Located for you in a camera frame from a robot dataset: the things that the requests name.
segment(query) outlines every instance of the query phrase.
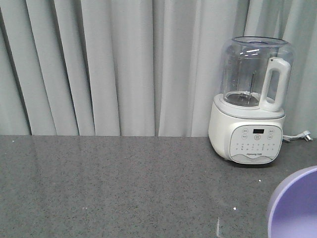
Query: clear plastic jar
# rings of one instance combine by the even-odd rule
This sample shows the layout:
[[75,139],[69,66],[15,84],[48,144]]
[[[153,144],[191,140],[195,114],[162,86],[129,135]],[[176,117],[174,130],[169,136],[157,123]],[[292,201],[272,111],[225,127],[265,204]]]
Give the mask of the clear plastic jar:
[[[223,51],[223,99],[231,104],[254,107],[259,105],[264,89],[269,61],[286,61],[290,67],[294,59],[292,46],[280,39],[267,37],[236,37],[224,45]],[[270,72],[266,96],[274,102],[283,69],[273,67]],[[286,90],[281,92],[284,98]]]

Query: button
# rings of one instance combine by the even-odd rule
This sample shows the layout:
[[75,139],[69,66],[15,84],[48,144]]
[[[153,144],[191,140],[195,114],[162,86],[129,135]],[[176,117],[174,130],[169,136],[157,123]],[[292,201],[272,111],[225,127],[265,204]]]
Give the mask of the button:
[[260,140],[260,139],[261,139],[261,135],[259,135],[259,134],[255,135],[255,136],[254,136],[254,139],[255,139],[255,140]]

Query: brand logo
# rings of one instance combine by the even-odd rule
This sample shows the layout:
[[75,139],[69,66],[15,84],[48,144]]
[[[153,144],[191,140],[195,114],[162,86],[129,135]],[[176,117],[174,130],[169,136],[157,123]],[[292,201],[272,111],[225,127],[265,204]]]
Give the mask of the brand logo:
[[247,153],[247,155],[254,155],[254,156],[256,156],[256,155],[262,155],[262,153]]

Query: digital display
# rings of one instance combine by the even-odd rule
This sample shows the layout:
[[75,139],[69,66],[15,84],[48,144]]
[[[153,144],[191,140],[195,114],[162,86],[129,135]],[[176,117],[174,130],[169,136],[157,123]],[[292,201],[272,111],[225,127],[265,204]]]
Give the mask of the digital display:
[[263,134],[264,129],[253,129],[253,134]]

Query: blender lid opening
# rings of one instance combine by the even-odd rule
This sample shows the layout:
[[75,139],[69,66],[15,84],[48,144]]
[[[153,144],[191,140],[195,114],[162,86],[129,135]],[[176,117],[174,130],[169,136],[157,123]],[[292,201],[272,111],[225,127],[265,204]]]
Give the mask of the blender lid opening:
[[256,36],[239,36],[232,39],[240,45],[255,47],[266,47],[266,48],[280,48],[286,45],[288,42],[270,37],[256,37]]

